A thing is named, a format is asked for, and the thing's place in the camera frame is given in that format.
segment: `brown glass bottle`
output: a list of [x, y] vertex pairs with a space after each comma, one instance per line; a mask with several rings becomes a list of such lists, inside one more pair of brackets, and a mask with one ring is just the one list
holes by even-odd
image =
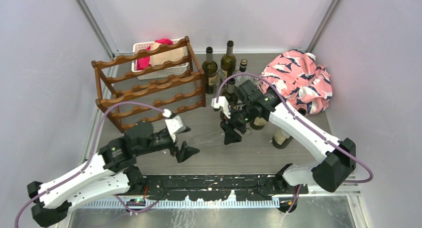
[[226, 54], [223, 55], [221, 58], [221, 65], [220, 68], [224, 72], [224, 78], [226, 79], [228, 76], [232, 75], [234, 70], [236, 69], [236, 57], [233, 55], [233, 41], [229, 40], [227, 42], [227, 51]]
[[[237, 96], [234, 94], [234, 84], [236, 83], [236, 80], [234, 78], [231, 78], [228, 82], [227, 82], [227, 86], [224, 89], [224, 91], [221, 93], [221, 96], [224, 96], [227, 101], [228, 101], [228, 105], [233, 108], [234, 110], [236, 110], [237, 107]], [[220, 111], [220, 118], [221, 120], [224, 120], [224, 112]]]
[[212, 47], [207, 47], [207, 60], [202, 63], [202, 69], [205, 72], [207, 83], [205, 84], [205, 93], [212, 95], [214, 93], [214, 80], [217, 76], [217, 63], [212, 59]]

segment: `basket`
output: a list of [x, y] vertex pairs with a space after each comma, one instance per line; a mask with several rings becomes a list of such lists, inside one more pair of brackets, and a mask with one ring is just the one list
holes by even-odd
[[[179, 42], [180, 39], [174, 39], [171, 40], [173, 42], [173, 44], [176, 44], [177, 42]], [[139, 50], [144, 50], [146, 48], [148, 48], [149, 46], [151, 46], [151, 44], [154, 41], [150, 41], [150, 42], [142, 42], [142, 43], [136, 43], [133, 45], [133, 52], [136, 54], [138, 53]], [[185, 55], [188, 55], [188, 50], [186, 47], [183, 47], [183, 52]], [[132, 72], [138, 72], [138, 70], [136, 70], [136, 63], [137, 60], [132, 61]], [[164, 78], [164, 77], [168, 77], [170, 75], [181, 75], [183, 74], [187, 69], [188, 69], [188, 64], [189, 63], [185, 63], [185, 64], [181, 64], [178, 66], [174, 66], [174, 67], [170, 67], [170, 68], [166, 68], [164, 70], [159, 70], [156, 72], [152, 72], [146, 75], [141, 75], [138, 76], [139, 80], [147, 80], [147, 79], [155, 79], [155, 78]]]

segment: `white connector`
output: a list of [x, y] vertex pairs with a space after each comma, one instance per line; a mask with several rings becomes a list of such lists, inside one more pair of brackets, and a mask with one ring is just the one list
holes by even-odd
[[218, 98], [218, 103], [216, 103], [215, 102], [215, 98], [213, 98], [211, 100], [211, 107], [214, 110], [220, 110], [220, 109], [222, 109], [224, 115], [227, 118], [230, 118], [230, 109], [229, 109], [228, 101], [227, 101], [227, 99], [224, 96], [220, 96]]
[[163, 113], [163, 116], [164, 117], [170, 117], [171, 116], [171, 111], [170, 110], [168, 110], [168, 109], [164, 109], [164, 113]]

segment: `towel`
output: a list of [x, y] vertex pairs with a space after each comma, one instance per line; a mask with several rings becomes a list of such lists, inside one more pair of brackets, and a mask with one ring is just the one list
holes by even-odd
[[[330, 74], [322, 65], [315, 64], [315, 55], [290, 50], [271, 61], [261, 76], [273, 84], [278, 92], [296, 110], [308, 114], [324, 111], [332, 97]], [[268, 85], [260, 89], [267, 92]]]

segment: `wooden wine rack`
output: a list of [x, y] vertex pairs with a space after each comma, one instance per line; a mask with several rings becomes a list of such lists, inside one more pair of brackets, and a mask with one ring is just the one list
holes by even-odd
[[[166, 61], [164, 64], [159, 65], [159, 66], [148, 66], [147, 68], [145, 68], [142, 71], [139, 72], [132, 72], [129, 71], [126, 74], [124, 74], [123, 76], [120, 77], [106, 77], [106, 75], [103, 72], [103, 69], [108, 68], [108, 67], [112, 67], [112, 66], [116, 66], [116, 65], [120, 65], [123, 63], [127, 63], [133, 60], [137, 60], [140, 58], [144, 58], [147, 56], [151, 56], [151, 55], [156, 55], [159, 53], [163, 53], [166, 51], [170, 51], [170, 50], [174, 50], [177, 48], [182, 48], [182, 47], [187, 47], [187, 51], [188, 51], [188, 55], [184, 56], [182, 59], [180, 59], [179, 61]], [[155, 71], [159, 71], [159, 70], [164, 70], [166, 68], [170, 68], [173, 66], [177, 66], [177, 65], [181, 65], [184, 63], [189, 63], [189, 69], [184, 72], [181, 75], [170, 75], [167, 78], [161, 79], [161, 80], [151, 80], [149, 84], [147, 85], [135, 85], [133, 86], [131, 89], [126, 90], [126, 91], [116, 91], [114, 89], [114, 87], [112, 86], [112, 84], [114, 83], [118, 83], [118, 82], [122, 82], [128, 79], [132, 79], [141, 75], [146, 75]], [[196, 68], [198, 69], [198, 71], [194, 72], [194, 67], [193, 67], [193, 63], [195, 63]], [[130, 101], [133, 99], [137, 99], [139, 97], [142, 96], [146, 96], [146, 95], [150, 95], [153, 93], [157, 93], [169, 88], [173, 88], [179, 85], [183, 85], [183, 84], [187, 84], [187, 83], [191, 83], [194, 82], [195, 83], [195, 90], [193, 90], [191, 93], [187, 93], [187, 94], [181, 94], [178, 93], [176, 95], [174, 95], [171, 99], [168, 100], [156, 100], [153, 102], [153, 106], [155, 107], [161, 107], [161, 106], [165, 106], [177, 101], [181, 101], [187, 98], [191, 98], [193, 96], [201, 96], [201, 100], [198, 101], [196, 104], [192, 105], [192, 106], [181, 106], [179, 107], [176, 111], [173, 111], [176, 114], [180, 114], [186, 111], [190, 111], [199, 107], [205, 107], [206, 106], [206, 100], [205, 100], [205, 82], [206, 82], [206, 77], [204, 74], [204, 71], [202, 69], [202, 67], [200, 66], [194, 51], [191, 47], [191, 44], [189, 42], [189, 37], [185, 36], [185, 38], [179, 40], [178, 43], [174, 44], [174, 45], [165, 45], [162, 44], [160, 45], [157, 49], [155, 50], [151, 50], [151, 51], [147, 51], [147, 50], [140, 50], [138, 51], [135, 55], [132, 56], [123, 56], [123, 55], [119, 55], [117, 56], [114, 60], [110, 61], [110, 62], [103, 62], [103, 61], [92, 61], [92, 66], [94, 68], [95, 71], [95, 80], [96, 80], [96, 86], [97, 86], [97, 99], [96, 99], [96, 104], [98, 106], [98, 108], [103, 111], [103, 113], [110, 107], [113, 106], [119, 102], [123, 102], [123, 101]], [[107, 86], [107, 88], [111, 91], [112, 94], [112, 99], [104, 99], [103, 98], [103, 94], [102, 94], [102, 87], [101, 87], [101, 81], [105, 84], [105, 86]], [[120, 132], [124, 132], [125, 130], [127, 130], [130, 127], [134, 126], [134, 123], [132, 124], [122, 124], [121, 119], [124, 117], [128, 117], [128, 116], [132, 116], [135, 114], [139, 114], [145, 111], [150, 110], [147, 107], [143, 107], [143, 106], [135, 106], [134, 108], [132, 108], [132, 110], [128, 111], [128, 112], [123, 112], [121, 113], [119, 108], [117, 107], [115, 112], [113, 113], [109, 113], [107, 115], [108, 119], [110, 119], [110, 121], [114, 124], [114, 126], [117, 127], [117, 129], [119, 129]], [[157, 121], [162, 119], [163, 116], [162, 114], [159, 114], [156, 117], [145, 117], [141, 120], [146, 120], [146, 121]]]

